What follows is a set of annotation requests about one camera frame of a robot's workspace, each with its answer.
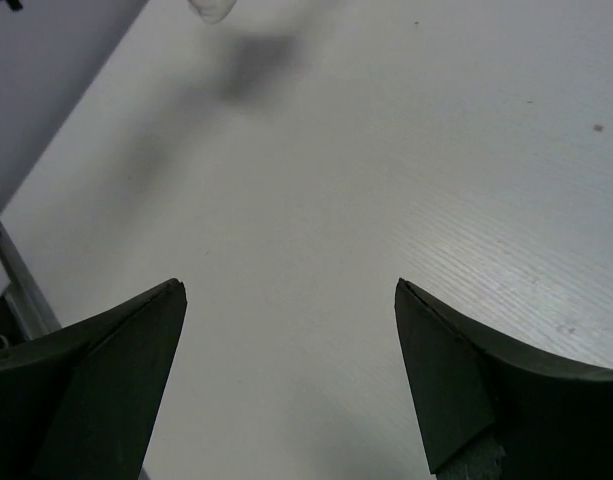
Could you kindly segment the clear bottle with black label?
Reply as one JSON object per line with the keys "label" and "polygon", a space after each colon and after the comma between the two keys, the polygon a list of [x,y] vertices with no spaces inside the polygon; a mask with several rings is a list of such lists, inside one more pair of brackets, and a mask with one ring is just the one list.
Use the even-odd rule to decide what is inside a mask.
{"label": "clear bottle with black label", "polygon": [[237,0],[189,0],[190,8],[207,24],[223,21],[232,11]]}

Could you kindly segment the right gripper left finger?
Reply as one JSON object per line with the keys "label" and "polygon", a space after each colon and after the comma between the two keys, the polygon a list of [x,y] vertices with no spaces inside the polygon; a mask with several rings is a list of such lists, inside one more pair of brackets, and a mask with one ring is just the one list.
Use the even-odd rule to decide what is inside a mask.
{"label": "right gripper left finger", "polygon": [[0,479],[137,479],[182,333],[170,279],[0,350]]}

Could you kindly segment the aluminium table rail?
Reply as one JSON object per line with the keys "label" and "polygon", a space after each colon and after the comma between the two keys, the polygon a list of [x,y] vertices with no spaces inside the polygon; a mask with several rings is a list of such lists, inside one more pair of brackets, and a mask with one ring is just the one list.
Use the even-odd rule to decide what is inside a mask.
{"label": "aluminium table rail", "polygon": [[0,264],[9,279],[4,298],[26,340],[61,329],[11,236],[0,221]]}

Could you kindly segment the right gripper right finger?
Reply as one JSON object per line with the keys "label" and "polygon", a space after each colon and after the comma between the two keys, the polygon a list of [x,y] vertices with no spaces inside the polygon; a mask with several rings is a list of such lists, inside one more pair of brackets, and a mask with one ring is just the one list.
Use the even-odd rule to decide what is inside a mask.
{"label": "right gripper right finger", "polygon": [[438,479],[613,479],[613,369],[523,343],[400,280],[395,316]]}

